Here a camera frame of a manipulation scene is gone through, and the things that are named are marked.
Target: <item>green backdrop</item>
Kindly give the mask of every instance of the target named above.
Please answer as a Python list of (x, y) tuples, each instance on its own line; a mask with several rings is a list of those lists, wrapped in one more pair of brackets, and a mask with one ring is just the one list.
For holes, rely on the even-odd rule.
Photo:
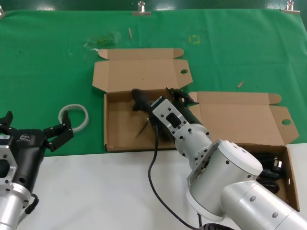
[[(187, 92), (280, 94), (300, 134), (294, 143), (307, 142), (307, 34), (300, 16), (279, 10), (12, 11), (0, 20), (0, 116), (12, 110), (13, 127), (43, 129), (59, 123), (63, 106), (82, 104), (88, 126), (46, 155), (105, 152), (92, 48), (142, 47), (183, 48), (194, 81)], [(70, 116), (73, 126), (83, 120)]]

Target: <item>silver metal bracket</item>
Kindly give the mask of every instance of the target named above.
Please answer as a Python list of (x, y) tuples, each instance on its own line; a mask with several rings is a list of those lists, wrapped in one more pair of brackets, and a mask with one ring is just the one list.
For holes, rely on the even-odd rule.
[(5, 16), (5, 12), (3, 11), (2, 7), (0, 6), (0, 19)]
[(139, 1), (139, 11), (134, 11), (132, 12), (132, 15), (134, 16), (142, 16), (142, 15), (147, 15), (150, 16), (152, 13), (150, 11), (145, 11), (145, 2)]
[(294, 11), (294, 2), (292, 0), (289, 0), (287, 2), (287, 7), (285, 9), (282, 9), (282, 12), (297, 15), (300, 15), (301, 13), (301, 11)]
[(207, 165), (209, 164), (210, 158), (213, 155), (213, 153), (217, 150), (219, 144), (221, 143), (221, 140), (217, 140), (216, 142), (212, 143), (211, 146), (208, 147), (208, 150), (203, 158), (199, 158), (199, 164), (196, 168), (193, 169), (193, 171), (190, 173), (190, 175), (187, 178), (188, 187), (192, 184), (194, 180), (197, 179), (199, 175), (202, 174), (202, 171), (205, 170)]
[[(9, 139), (10, 136), (1, 136), (1, 138)], [(0, 160), (7, 161), (10, 165), (10, 169), (5, 178), (0, 178), (0, 191), (9, 189), (10, 183), (13, 180), (15, 172), (17, 170), (17, 163), (15, 158), (7, 145), (0, 145)]]

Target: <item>cardboard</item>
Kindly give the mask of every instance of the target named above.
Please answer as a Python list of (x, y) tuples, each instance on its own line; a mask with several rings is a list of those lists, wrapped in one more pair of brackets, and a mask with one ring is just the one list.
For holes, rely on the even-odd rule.
[(100, 49), (93, 86), (105, 92), (181, 88), (192, 82), (182, 49)]
[(192, 92), (199, 104), (189, 109), (210, 131), (213, 140), (238, 144), (285, 145), (298, 138), (286, 107), (275, 106), (274, 93)]
[[(150, 100), (169, 98), (165, 88), (181, 88), (192, 82), (182, 49), (99, 50), (107, 59), (95, 63), (93, 86), (104, 95), (104, 143), (108, 152), (154, 149), (154, 131), (148, 115), (132, 111), (131, 90), (146, 90)], [(213, 140), (235, 142), (251, 153), (271, 152), (280, 156), (287, 178), (279, 180), (277, 196), (299, 210), (293, 167), (285, 144), (298, 137), (297, 129), (285, 107), (276, 106), (281, 96), (272, 93), (191, 92), (199, 104), (189, 107), (210, 131)], [(171, 142), (159, 140), (159, 150), (173, 150)]]

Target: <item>box flap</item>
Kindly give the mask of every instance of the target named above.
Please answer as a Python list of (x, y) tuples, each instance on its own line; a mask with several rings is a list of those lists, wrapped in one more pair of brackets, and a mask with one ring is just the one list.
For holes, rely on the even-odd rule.
[(100, 57), (108, 60), (173, 59), (182, 56), (181, 48), (100, 49)]
[(285, 145), (298, 137), (287, 108), (272, 105), (281, 101), (278, 94), (192, 92), (190, 96), (199, 104), (189, 109), (210, 131), (213, 140)]
[(186, 60), (173, 59), (182, 49), (111, 49), (95, 63), (93, 86), (105, 92), (182, 88), (192, 82)]
[(260, 92), (190, 92), (195, 102), (206, 104), (278, 104), (282, 97), (276, 93)]

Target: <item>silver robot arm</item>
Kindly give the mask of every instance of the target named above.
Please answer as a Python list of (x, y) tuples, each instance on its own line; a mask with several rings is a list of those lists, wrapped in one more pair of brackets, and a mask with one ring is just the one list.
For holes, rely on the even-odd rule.
[(151, 107), (189, 160), (187, 200), (199, 214), (212, 221), (227, 215), (242, 230), (307, 230), (298, 212), (256, 181), (262, 165), (249, 152), (227, 140), (213, 143), (203, 125), (190, 124), (164, 97)]

